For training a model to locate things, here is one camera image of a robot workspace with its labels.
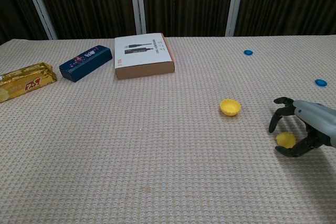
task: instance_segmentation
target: gold foil box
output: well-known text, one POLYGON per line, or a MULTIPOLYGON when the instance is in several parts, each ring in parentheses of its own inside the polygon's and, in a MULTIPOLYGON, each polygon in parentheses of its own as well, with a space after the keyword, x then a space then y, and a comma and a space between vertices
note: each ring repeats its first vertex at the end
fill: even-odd
POLYGON ((0 103, 57 81, 53 67, 44 62, 0 76, 0 103))

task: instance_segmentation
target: yellow cup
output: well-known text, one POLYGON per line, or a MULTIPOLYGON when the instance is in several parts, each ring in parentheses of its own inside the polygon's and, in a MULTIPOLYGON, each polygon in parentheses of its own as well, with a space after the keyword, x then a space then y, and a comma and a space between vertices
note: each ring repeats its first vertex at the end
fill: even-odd
POLYGON ((278 145, 285 148, 292 148, 296 143, 296 138, 293 133, 281 132, 276 137, 278 145))
POLYGON ((221 101, 220 107, 221 107, 221 111, 228 116, 233 116, 233 115, 238 114, 241 108, 239 102, 233 99, 225 99, 221 101))

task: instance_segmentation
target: dark curtain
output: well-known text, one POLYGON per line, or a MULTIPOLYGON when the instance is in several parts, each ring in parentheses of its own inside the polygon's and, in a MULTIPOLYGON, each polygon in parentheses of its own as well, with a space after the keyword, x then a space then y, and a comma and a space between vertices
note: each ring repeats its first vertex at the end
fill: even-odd
POLYGON ((224 36, 230 0, 144 0, 147 33, 224 36))
POLYGON ((235 36, 336 33, 336 0, 241 0, 235 36))
POLYGON ((0 0, 0 45, 11 39, 48 39, 32 0, 0 0))
POLYGON ((59 39, 134 35, 132 0, 43 0, 59 39))

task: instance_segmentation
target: table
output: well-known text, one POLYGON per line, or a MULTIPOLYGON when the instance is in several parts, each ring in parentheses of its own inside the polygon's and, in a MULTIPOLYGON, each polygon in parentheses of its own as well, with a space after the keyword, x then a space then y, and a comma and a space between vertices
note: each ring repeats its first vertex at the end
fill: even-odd
POLYGON ((77 83, 58 66, 113 39, 0 46, 1 73, 43 61, 58 77, 0 104, 1 222, 334 222, 336 149, 286 158, 276 135, 304 125, 267 129, 277 97, 336 108, 336 36, 167 40, 176 73, 117 80, 109 61, 77 83))

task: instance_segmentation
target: blue bottle cap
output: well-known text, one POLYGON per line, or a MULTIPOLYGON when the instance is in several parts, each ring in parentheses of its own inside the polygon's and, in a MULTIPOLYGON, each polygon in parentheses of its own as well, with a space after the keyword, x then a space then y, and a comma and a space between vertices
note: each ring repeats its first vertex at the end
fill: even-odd
POLYGON ((252 55, 253 52, 252 52, 251 50, 245 50, 245 51, 244 51, 244 54, 246 54, 246 55, 252 55))
POLYGON ((327 82, 321 79, 315 80, 315 83, 320 87, 325 87, 327 85, 327 82))

